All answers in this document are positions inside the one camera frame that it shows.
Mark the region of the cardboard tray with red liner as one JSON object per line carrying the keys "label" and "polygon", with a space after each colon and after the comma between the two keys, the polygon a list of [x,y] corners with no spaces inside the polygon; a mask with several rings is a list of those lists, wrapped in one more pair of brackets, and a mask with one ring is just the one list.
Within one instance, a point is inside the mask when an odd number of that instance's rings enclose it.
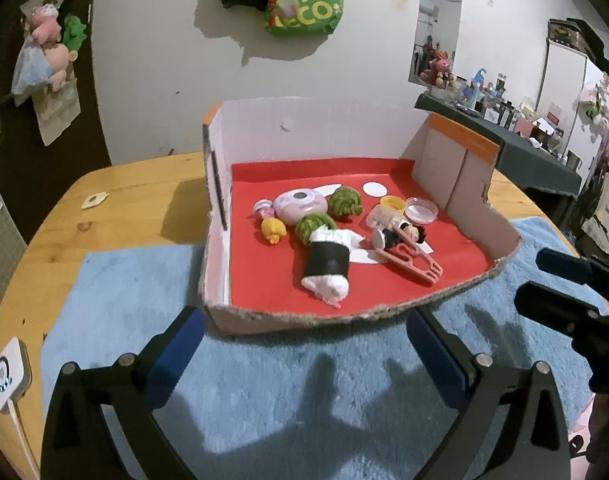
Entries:
{"label": "cardboard tray with red liner", "polygon": [[[373,103],[306,98],[225,101],[205,117],[210,223],[199,291],[224,335],[376,321],[461,292],[498,274],[521,236],[487,200],[498,147],[436,113]],[[333,218],[364,237],[350,255],[349,294],[332,308],[301,285],[309,245],[295,226],[270,245],[254,214],[258,200],[313,188],[327,200],[341,185],[362,198],[359,216]],[[367,214],[385,195],[437,205],[420,248],[442,267],[427,284],[387,263]]]}

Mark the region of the yellow bottle cap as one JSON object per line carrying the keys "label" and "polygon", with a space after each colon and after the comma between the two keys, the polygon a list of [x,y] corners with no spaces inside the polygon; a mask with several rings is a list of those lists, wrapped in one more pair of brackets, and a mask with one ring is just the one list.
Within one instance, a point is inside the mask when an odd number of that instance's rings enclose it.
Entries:
{"label": "yellow bottle cap", "polygon": [[379,205],[397,211],[398,214],[403,214],[405,212],[405,200],[398,196],[385,195],[379,201]]}

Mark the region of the white refrigerator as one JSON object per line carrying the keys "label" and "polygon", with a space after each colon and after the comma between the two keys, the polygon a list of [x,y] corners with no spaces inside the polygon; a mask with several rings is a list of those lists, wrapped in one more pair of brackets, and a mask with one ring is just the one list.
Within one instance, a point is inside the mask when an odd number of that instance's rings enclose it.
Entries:
{"label": "white refrigerator", "polygon": [[537,113],[562,131],[557,151],[588,169],[597,156],[609,113],[609,75],[584,53],[547,42]]}

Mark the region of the clear plastic cup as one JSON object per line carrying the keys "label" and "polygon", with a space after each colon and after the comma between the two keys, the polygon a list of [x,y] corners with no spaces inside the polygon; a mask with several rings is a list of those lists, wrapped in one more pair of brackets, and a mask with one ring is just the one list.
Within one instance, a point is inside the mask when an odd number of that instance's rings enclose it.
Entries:
{"label": "clear plastic cup", "polygon": [[365,223],[372,230],[390,229],[392,226],[400,226],[403,221],[405,216],[401,211],[383,205],[376,205],[365,219]]}

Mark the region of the pink plastic clothes peg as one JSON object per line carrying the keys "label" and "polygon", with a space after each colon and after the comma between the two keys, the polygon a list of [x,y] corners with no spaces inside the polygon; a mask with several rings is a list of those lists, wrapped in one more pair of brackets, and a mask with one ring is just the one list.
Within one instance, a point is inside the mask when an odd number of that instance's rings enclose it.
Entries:
{"label": "pink plastic clothes peg", "polygon": [[401,244],[391,250],[374,250],[387,263],[397,266],[416,280],[434,285],[442,277],[442,267],[420,247]]}

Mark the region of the pink plush toys hanging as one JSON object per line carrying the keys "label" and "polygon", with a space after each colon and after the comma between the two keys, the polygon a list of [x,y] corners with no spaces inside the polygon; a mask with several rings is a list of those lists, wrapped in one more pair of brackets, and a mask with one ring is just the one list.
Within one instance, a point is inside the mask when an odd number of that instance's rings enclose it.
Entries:
{"label": "pink plush toys hanging", "polygon": [[58,24],[58,10],[54,4],[43,4],[33,9],[30,20],[31,37],[42,49],[52,70],[50,90],[59,91],[67,82],[69,66],[77,61],[78,52],[60,41],[62,26]]}

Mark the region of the clear round plastic lid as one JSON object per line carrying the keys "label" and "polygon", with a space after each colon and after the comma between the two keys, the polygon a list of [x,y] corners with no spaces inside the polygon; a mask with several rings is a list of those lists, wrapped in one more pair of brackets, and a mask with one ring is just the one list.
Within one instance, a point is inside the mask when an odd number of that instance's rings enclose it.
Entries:
{"label": "clear round plastic lid", "polygon": [[417,224],[431,224],[439,214],[439,209],[431,200],[410,197],[405,201],[405,217]]}

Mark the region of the small pink capsule toy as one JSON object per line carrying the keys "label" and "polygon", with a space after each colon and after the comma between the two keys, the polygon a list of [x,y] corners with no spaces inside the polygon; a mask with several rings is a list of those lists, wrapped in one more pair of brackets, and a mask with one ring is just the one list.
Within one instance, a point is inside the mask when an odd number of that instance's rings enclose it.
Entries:
{"label": "small pink capsule toy", "polygon": [[258,200],[257,203],[254,204],[254,214],[261,220],[274,218],[275,210],[272,200],[267,200],[266,198]]}

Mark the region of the black and white cloth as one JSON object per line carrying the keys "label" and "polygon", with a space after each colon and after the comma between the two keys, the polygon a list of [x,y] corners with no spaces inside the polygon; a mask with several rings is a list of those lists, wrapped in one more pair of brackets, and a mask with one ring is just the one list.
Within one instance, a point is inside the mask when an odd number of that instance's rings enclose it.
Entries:
{"label": "black and white cloth", "polygon": [[364,237],[352,230],[320,226],[310,236],[309,254],[301,285],[332,308],[339,309],[349,294],[350,255]]}

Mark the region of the blue fluffy towel mat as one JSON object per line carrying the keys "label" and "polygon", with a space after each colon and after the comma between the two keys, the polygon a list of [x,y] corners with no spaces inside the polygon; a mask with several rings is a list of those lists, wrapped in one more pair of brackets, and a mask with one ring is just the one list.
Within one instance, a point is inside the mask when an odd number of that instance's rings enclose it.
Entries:
{"label": "blue fluffy towel mat", "polygon": [[[505,269],[433,313],[469,350],[499,364],[548,362],[573,424],[590,400],[590,367],[566,337],[520,316],[514,295],[534,280],[598,308],[605,301],[537,269],[538,250],[559,246],[543,220],[516,226],[523,244]],[[69,361],[99,367],[141,351],[195,304],[201,259],[200,247],[182,245],[88,254],[41,350],[43,393]],[[249,338],[208,332],[156,419],[201,479],[410,479],[454,411],[405,321],[392,318]]]}

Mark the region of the pink rounded gadget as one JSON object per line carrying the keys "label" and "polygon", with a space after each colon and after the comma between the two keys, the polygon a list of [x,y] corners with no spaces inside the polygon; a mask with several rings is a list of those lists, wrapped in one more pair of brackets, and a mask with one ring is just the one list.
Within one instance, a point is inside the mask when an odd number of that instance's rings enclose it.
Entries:
{"label": "pink rounded gadget", "polygon": [[307,214],[327,211],[327,200],[313,188],[295,188],[277,196],[273,208],[286,226],[295,226]]}

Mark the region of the green fuzzy ball in tray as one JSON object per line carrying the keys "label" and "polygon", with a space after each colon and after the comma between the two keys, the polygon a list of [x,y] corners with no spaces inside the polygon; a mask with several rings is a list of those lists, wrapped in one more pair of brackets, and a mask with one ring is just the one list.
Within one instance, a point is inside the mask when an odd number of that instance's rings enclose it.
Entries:
{"label": "green fuzzy ball in tray", "polygon": [[327,197],[327,211],[333,218],[359,216],[363,212],[360,193],[350,186],[341,185]]}

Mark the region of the small doll figurine black hair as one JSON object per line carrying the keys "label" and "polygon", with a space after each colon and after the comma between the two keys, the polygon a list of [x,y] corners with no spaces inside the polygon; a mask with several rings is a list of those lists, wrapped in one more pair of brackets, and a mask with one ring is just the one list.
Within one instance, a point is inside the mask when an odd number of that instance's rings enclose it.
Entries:
{"label": "small doll figurine black hair", "polygon": [[426,230],[423,226],[402,222],[399,226],[376,229],[372,232],[372,246],[380,250],[391,250],[405,244],[419,247],[426,240]]}

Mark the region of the green fuzzy ball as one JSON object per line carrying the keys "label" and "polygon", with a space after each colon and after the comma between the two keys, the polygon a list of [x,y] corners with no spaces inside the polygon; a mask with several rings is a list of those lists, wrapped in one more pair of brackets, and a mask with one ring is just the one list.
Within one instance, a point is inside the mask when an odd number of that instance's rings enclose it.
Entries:
{"label": "green fuzzy ball", "polygon": [[302,244],[309,245],[312,233],[321,228],[321,226],[329,230],[337,229],[336,223],[331,216],[326,214],[326,212],[317,211],[303,216],[295,226],[295,233]]}
{"label": "green fuzzy ball", "polygon": [[363,212],[360,193],[350,186],[341,185],[327,197],[327,211],[333,218],[359,216]]}

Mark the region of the pink plush on side table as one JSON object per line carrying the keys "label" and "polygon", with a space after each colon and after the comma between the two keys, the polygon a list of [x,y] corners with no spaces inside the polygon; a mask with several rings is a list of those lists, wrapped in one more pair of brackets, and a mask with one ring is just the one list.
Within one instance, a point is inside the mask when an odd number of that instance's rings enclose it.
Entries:
{"label": "pink plush on side table", "polygon": [[419,78],[428,86],[440,89],[446,88],[452,80],[449,54],[446,51],[435,51],[434,57],[429,62],[429,67],[427,70],[423,70]]}

